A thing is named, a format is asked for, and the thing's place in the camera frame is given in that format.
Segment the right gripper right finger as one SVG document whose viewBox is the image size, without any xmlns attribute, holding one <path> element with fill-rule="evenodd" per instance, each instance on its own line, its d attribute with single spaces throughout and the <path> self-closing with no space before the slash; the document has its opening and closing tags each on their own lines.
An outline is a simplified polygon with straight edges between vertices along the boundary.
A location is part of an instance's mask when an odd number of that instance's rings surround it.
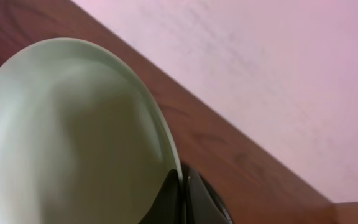
<svg viewBox="0 0 358 224">
<path fill-rule="evenodd" d="M 186 223 L 233 224 L 232 217 L 219 194 L 195 169 L 182 163 L 185 187 Z"/>
</svg>

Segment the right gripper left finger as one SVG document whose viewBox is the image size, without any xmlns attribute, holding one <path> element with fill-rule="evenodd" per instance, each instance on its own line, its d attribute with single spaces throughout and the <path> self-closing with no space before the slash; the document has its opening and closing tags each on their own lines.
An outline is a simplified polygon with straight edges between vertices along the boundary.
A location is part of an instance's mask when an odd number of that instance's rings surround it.
<svg viewBox="0 0 358 224">
<path fill-rule="evenodd" d="M 181 193 L 178 172 L 168 172 L 152 206 L 139 224 L 181 224 Z"/>
</svg>

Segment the light blue plate top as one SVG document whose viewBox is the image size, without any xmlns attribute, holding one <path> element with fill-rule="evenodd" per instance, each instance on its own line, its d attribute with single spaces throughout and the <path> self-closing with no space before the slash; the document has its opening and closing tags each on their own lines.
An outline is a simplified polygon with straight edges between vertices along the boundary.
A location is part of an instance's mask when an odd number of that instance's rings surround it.
<svg viewBox="0 0 358 224">
<path fill-rule="evenodd" d="M 157 103 L 110 51 L 49 39 L 0 67 L 0 223 L 138 223 L 171 170 Z"/>
</svg>

